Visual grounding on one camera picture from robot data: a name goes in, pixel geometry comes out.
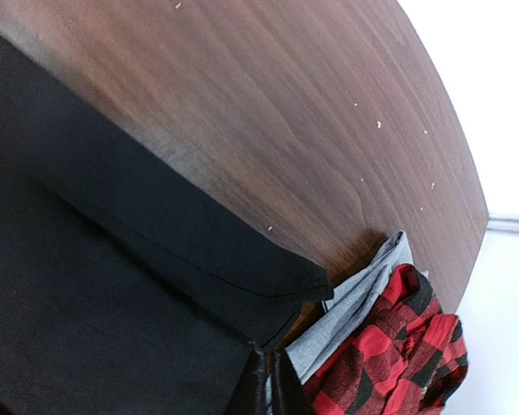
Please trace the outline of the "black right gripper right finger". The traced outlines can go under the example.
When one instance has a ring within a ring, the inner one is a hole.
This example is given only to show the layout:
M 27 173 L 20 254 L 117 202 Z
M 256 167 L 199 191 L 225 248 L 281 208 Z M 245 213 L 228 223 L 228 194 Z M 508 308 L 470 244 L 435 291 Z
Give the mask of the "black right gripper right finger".
M 290 357 L 284 349 L 273 352 L 271 385 L 273 414 L 306 415 L 314 413 Z

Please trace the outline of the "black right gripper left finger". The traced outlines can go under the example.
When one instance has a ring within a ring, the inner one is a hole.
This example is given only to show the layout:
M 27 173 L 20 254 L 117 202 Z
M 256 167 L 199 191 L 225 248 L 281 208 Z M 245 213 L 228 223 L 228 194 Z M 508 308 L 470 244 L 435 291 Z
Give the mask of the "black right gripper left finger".
M 254 342 L 249 343 L 250 355 L 228 402 L 230 415 L 261 415 L 266 413 L 267 358 Z

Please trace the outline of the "black long sleeve shirt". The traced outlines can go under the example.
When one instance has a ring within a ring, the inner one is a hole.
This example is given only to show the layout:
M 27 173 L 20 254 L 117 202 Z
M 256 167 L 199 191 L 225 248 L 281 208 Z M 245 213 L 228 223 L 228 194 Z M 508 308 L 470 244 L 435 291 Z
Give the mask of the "black long sleeve shirt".
M 321 266 L 0 36 L 0 414 L 221 414 Z

